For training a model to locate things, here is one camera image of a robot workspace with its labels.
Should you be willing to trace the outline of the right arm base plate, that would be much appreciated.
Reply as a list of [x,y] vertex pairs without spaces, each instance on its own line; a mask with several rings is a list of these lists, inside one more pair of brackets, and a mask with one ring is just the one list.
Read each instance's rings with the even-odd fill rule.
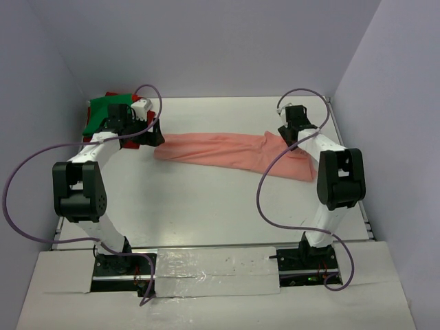
[[336,253],[331,245],[322,248],[299,245],[295,248],[277,248],[270,256],[278,264],[281,287],[340,285]]

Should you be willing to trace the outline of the pink t shirt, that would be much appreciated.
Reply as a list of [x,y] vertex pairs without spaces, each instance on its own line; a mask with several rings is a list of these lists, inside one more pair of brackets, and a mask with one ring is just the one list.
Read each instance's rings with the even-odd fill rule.
[[[203,166],[216,166],[262,174],[287,148],[279,135],[238,133],[167,134],[165,143],[156,147],[157,160]],[[269,171],[271,176],[313,182],[316,170],[311,156],[295,149],[282,156]]]

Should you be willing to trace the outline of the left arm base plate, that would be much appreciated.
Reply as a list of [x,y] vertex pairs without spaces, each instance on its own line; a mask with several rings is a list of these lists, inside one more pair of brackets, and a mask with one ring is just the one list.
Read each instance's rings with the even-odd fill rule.
[[150,263],[139,253],[134,256],[104,255],[93,252],[95,258],[90,291],[135,292],[145,295],[151,281]]

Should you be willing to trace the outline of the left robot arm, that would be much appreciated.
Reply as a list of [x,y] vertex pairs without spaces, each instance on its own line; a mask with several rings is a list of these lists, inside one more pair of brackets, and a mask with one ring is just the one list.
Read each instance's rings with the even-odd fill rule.
[[141,98],[131,105],[109,104],[91,140],[66,162],[52,168],[56,214],[81,228],[93,241],[97,261],[126,274],[135,264],[128,239],[107,215],[107,194],[101,170],[127,142],[157,147],[165,139],[152,102]]

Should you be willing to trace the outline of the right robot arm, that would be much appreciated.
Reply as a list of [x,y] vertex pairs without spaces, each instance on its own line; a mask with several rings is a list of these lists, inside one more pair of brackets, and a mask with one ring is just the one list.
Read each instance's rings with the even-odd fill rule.
[[300,264],[315,268],[331,255],[333,234],[349,209],[366,194],[362,152],[345,148],[310,123],[307,108],[287,104],[277,111],[283,125],[278,132],[288,146],[308,153],[318,163],[316,191],[320,205],[314,218],[316,231],[306,231],[298,247]]

